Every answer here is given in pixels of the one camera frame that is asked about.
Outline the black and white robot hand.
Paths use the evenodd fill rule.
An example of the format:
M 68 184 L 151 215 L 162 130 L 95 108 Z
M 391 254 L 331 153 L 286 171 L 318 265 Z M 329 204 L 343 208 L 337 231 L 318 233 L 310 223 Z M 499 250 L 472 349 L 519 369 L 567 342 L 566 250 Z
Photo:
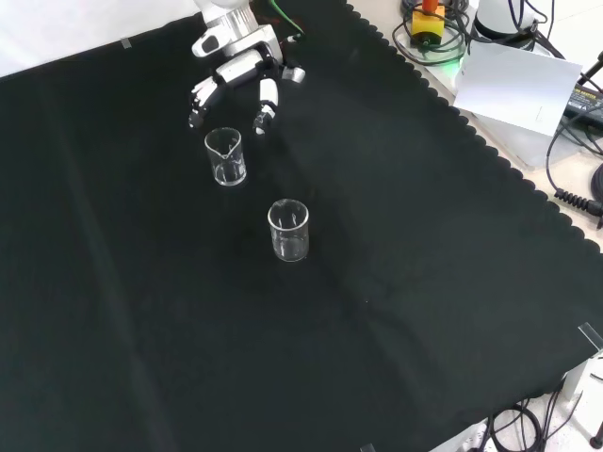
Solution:
M 227 60 L 191 91 L 191 112 L 188 126 L 199 129 L 211 107 L 227 89 L 235 89 L 257 79 L 259 109 L 253 122 L 258 136 L 267 133 L 279 107 L 278 82 L 287 80 L 299 84 L 305 70 L 289 64 L 283 57 L 281 44 L 273 27 L 263 24 L 249 35 L 226 42 L 222 47 Z

